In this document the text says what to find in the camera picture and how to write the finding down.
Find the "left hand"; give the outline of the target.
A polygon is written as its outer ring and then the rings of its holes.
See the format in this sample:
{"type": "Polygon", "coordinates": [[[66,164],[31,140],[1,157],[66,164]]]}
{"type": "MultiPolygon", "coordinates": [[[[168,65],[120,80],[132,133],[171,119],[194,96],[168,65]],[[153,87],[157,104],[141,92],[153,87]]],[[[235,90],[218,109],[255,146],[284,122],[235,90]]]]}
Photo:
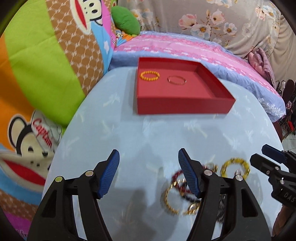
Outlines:
{"type": "Polygon", "coordinates": [[[285,223],[287,222],[292,213],[293,209],[290,209],[284,205],[282,206],[273,225],[273,236],[278,235],[282,231],[283,227],[285,226],[285,223]]]}

